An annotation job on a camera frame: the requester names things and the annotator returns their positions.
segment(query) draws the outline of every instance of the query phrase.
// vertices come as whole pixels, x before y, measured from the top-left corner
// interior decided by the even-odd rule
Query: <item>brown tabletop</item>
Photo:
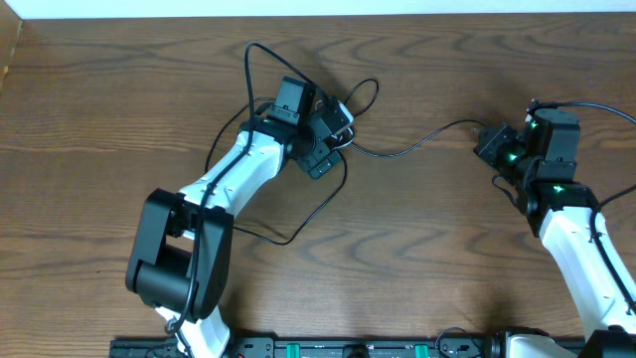
[[[523,125],[533,97],[636,113],[636,15],[28,21],[0,97],[0,352],[103,357],[116,336],[163,333],[124,286],[146,196],[203,174],[246,103],[242,55],[269,45],[328,91],[382,83],[357,141],[395,150],[452,120]],[[288,72],[252,53],[256,95]],[[364,89],[354,105],[371,94]],[[636,179],[636,128],[581,117],[576,179],[599,199]],[[236,138],[233,126],[214,160]],[[471,151],[470,125],[411,154],[346,149],[341,194],[289,247],[235,233],[222,313],[280,336],[435,335],[503,325],[581,336],[557,265]],[[295,163],[238,221],[288,237],[340,182]],[[604,213],[636,269],[636,199]]]

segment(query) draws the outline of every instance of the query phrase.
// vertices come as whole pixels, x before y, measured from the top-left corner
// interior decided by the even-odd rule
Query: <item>white wall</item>
[[[636,11],[636,0],[6,1],[23,19]]]

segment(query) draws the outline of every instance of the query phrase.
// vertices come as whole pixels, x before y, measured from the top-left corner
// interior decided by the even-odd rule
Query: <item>wooden table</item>
[[[203,172],[246,103],[244,46],[260,40],[324,88],[382,83],[358,142],[395,150],[459,118],[522,126],[533,97],[636,113],[636,15],[28,21],[0,98],[0,352],[103,357],[163,320],[124,287],[141,206]],[[287,71],[254,51],[256,95]],[[359,93],[362,106],[371,89]],[[599,199],[636,178],[636,130],[577,109],[577,179]],[[235,140],[235,127],[214,156]],[[342,193],[286,248],[236,233],[222,312],[280,336],[428,336],[528,325],[581,336],[548,252],[471,151],[470,125],[410,155],[345,150]],[[238,221],[289,236],[340,182],[289,163]],[[636,272],[636,200],[604,211]]]

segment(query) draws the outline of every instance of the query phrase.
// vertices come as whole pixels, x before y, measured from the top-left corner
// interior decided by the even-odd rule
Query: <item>green component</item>
[[[287,358],[300,358],[300,344],[287,344]]]
[[[416,345],[415,346],[415,358],[428,358],[428,346],[427,345]]]

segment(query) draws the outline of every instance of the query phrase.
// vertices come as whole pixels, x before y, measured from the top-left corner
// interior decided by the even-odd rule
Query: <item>white backdrop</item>
[[[6,1],[23,19],[636,11],[636,0]]]

